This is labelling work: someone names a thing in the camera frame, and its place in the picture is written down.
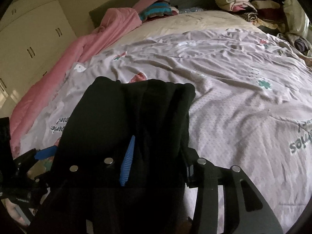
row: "bedsheet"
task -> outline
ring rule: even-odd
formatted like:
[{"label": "bedsheet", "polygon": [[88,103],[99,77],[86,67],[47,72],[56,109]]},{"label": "bedsheet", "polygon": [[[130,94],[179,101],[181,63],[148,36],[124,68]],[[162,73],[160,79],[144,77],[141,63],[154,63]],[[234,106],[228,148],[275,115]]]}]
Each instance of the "bedsheet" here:
[{"label": "bedsheet", "polygon": [[[195,86],[189,146],[217,166],[241,166],[286,232],[312,193],[312,78],[292,47],[271,35],[191,31],[117,46],[75,63],[21,139],[21,153],[58,141],[97,76],[128,83],[139,73]],[[222,194],[219,200],[222,209]],[[196,190],[186,189],[191,217],[195,201]]]},{"label": "bedsheet", "polygon": [[29,89],[12,113],[10,129],[11,148],[14,157],[19,155],[21,136],[29,131],[40,111],[53,98],[64,79],[66,71],[70,69],[73,62],[84,62],[107,47],[112,49],[115,46],[171,33],[202,29],[225,30],[227,28],[261,32],[252,23],[225,11],[181,14],[145,23],[138,29],[133,30],[141,24],[141,20],[139,20],[133,9],[109,9],[99,28],[95,29],[90,35],[78,38],[68,47],[53,69]]},{"label": "bedsheet", "polygon": [[100,27],[92,34],[78,38],[66,49],[55,66],[28,90],[13,110],[10,132],[14,158],[19,155],[21,136],[28,132],[39,113],[53,98],[73,63],[87,61],[141,24],[138,13],[132,8],[108,9]]},{"label": "bedsheet", "polygon": [[246,22],[241,17],[225,11],[191,12],[144,23],[139,28],[123,36],[108,49],[172,33],[226,29],[244,29],[252,32],[262,32],[251,22]]}]

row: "black metal frame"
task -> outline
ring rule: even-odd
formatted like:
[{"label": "black metal frame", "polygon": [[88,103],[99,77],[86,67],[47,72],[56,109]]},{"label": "black metal frame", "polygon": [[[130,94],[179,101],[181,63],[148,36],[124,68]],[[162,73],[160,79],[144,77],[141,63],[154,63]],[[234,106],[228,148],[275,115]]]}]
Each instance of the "black metal frame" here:
[{"label": "black metal frame", "polygon": [[[37,215],[34,217],[29,208],[40,208],[39,215],[41,212],[51,214],[49,201],[53,201],[59,189],[51,192],[47,202],[40,206],[42,196],[47,193],[47,187],[53,182],[49,178],[51,173],[46,172],[36,177],[35,181],[27,177],[28,170],[37,162],[37,150],[33,149],[13,160],[9,144],[8,118],[0,119],[0,131],[0,171],[3,176],[0,181],[0,199],[9,198],[22,209],[30,221],[37,218]],[[208,160],[200,158],[192,148],[181,149],[179,163],[187,186],[198,187],[190,234],[217,233],[218,185],[222,185],[224,190],[224,234],[283,234],[268,203],[239,166],[232,166],[230,169],[216,167]],[[2,209],[1,213],[8,219],[6,211]],[[76,233],[73,227],[66,228],[69,228],[71,233]]]},{"label": "black metal frame", "polygon": [[[4,15],[5,11],[7,10],[8,6],[11,4],[13,0],[0,0],[0,19]],[[308,18],[312,20],[312,0],[298,0],[298,2],[301,4],[302,8],[304,9],[305,13],[307,14]],[[6,140],[1,141],[0,139],[0,151],[2,151],[3,148],[6,148],[8,146],[7,138],[9,137],[8,130],[0,129],[0,135],[1,138],[6,138]],[[194,226],[192,227],[191,232],[192,233],[208,233],[204,232],[208,230],[206,226],[203,225],[197,225],[196,221],[200,221],[204,216],[211,215],[212,217],[216,217],[215,212],[211,212],[211,208],[207,209],[205,207],[201,207],[201,205],[211,205],[211,201],[207,199],[207,195],[215,197],[216,196],[216,187],[218,184],[223,184],[223,182],[229,184],[230,189],[225,190],[225,203],[227,205],[230,205],[233,210],[226,211],[225,212],[225,230],[229,231],[229,233],[238,233],[238,230],[241,228],[241,224],[243,223],[241,218],[241,214],[239,214],[239,217],[241,221],[236,217],[231,218],[229,216],[233,215],[235,216],[237,213],[237,208],[239,210],[243,209],[242,202],[242,194],[244,194],[244,189],[246,189],[246,183],[247,186],[250,188],[252,187],[251,181],[248,179],[248,177],[245,175],[245,173],[240,170],[238,173],[233,172],[233,167],[231,167],[230,170],[218,168],[213,166],[210,162],[208,162],[205,159],[200,160],[199,162],[203,163],[206,161],[206,163],[200,164],[198,163],[198,156],[196,156],[196,152],[194,151],[188,151],[191,155],[183,156],[184,160],[183,163],[185,164],[185,179],[186,183],[190,186],[196,186],[198,185],[199,191],[198,191],[198,202],[196,204],[196,210],[195,210],[195,217],[194,217]],[[12,156],[7,155],[4,159],[0,158],[0,166],[6,166],[5,169],[8,171],[8,173],[12,173],[13,165],[12,165]],[[24,180],[25,186],[35,186],[33,183],[29,183],[29,180]],[[256,193],[258,196],[258,190],[255,190],[252,188],[252,190]],[[260,201],[263,204],[263,207],[266,207],[266,202],[262,201],[262,196],[260,196]],[[293,227],[287,232],[287,234],[299,234],[299,233],[311,233],[312,227],[312,198],[310,199],[309,203],[307,204],[305,210],[303,211],[302,215],[299,217],[297,222],[293,225]],[[5,210],[2,203],[0,203],[0,223],[1,223],[1,230],[4,231],[4,233],[7,234],[22,234],[23,232],[18,228],[16,225],[16,222],[9,216],[7,210]]]}]

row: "black metal bracket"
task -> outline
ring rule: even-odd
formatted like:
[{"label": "black metal bracket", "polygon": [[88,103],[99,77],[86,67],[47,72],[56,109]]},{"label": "black metal bracket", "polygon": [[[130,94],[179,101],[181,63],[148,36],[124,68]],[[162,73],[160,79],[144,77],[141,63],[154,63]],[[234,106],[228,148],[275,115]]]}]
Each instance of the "black metal bracket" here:
[{"label": "black metal bracket", "polygon": [[218,185],[224,192],[223,234],[283,234],[269,204],[239,166],[214,166],[192,148],[182,150],[182,159],[186,184],[198,187],[190,234],[217,233]]}]

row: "clothing pile on bed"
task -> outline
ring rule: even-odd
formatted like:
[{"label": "clothing pile on bed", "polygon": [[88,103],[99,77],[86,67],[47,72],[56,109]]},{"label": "clothing pile on bed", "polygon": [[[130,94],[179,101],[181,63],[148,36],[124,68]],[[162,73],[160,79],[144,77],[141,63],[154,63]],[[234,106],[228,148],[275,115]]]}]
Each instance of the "clothing pile on bed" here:
[{"label": "clothing pile on bed", "polygon": [[290,32],[287,32],[285,34],[279,33],[277,37],[281,40],[288,41],[292,47],[296,48],[304,56],[312,57],[312,45],[306,38]]},{"label": "clothing pile on bed", "polygon": [[177,8],[170,6],[170,0],[140,0],[133,9],[138,12],[143,23],[179,14]]},{"label": "clothing pile on bed", "polygon": [[265,33],[285,33],[285,0],[215,0],[219,8],[235,13]]},{"label": "clothing pile on bed", "polygon": [[285,33],[285,0],[250,0],[258,11],[257,20],[253,23],[265,33],[277,35]]}]

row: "cabinet handle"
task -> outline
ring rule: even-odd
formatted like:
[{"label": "cabinet handle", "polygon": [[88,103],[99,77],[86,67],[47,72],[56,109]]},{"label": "cabinet handle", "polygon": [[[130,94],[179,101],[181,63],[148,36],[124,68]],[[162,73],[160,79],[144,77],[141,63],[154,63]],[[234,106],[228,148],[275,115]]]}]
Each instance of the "cabinet handle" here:
[{"label": "cabinet handle", "polygon": [[33,54],[34,54],[34,56],[35,56],[35,52],[32,50],[32,47],[30,47],[30,49],[31,49],[32,53],[33,53]]},{"label": "cabinet handle", "polygon": [[7,86],[5,85],[4,81],[2,80],[2,78],[0,78],[1,83],[3,84],[4,88],[6,88]]},{"label": "cabinet handle", "polygon": [[32,54],[29,52],[29,50],[27,49],[27,52],[29,53],[30,57],[32,58]]}]

